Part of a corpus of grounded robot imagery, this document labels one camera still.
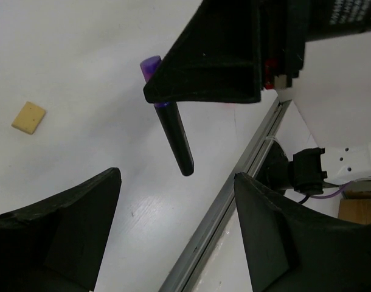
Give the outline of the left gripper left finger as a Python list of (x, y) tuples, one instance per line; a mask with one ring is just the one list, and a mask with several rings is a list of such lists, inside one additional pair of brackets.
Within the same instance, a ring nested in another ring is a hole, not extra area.
[(116, 167), (0, 215), (0, 291), (93, 291), (119, 199)]

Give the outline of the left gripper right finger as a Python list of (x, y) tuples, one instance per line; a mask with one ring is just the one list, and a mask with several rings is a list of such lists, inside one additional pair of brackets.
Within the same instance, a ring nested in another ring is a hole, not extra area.
[(371, 291), (371, 224), (309, 209), (245, 173), (234, 191), (254, 291)]

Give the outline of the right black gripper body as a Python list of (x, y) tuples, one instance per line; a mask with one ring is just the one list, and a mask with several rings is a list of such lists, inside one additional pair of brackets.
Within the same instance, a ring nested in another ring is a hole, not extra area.
[(286, 89), (303, 69), (310, 1), (261, 1), (263, 85)]

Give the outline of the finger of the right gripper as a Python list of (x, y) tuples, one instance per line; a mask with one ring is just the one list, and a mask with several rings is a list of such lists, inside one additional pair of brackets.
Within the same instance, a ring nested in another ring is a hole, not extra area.
[(203, 1), (144, 86), (148, 103), (258, 103), (259, 1)]

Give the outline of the black purple usb stick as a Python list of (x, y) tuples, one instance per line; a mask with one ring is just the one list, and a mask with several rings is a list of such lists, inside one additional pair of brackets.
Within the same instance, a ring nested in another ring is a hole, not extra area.
[(155, 108), (180, 172), (190, 176), (194, 173), (194, 160), (176, 103), (181, 92), (173, 83), (165, 83), (161, 62), (161, 57), (154, 55), (140, 63), (145, 79), (144, 97)]

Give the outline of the metal table rail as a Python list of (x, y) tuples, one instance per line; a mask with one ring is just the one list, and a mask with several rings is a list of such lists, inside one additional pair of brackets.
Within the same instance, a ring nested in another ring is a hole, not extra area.
[(276, 134), (291, 101), (275, 99), (209, 210), (161, 285), (159, 292), (192, 291), (236, 208), (234, 176), (257, 176), (276, 143)]

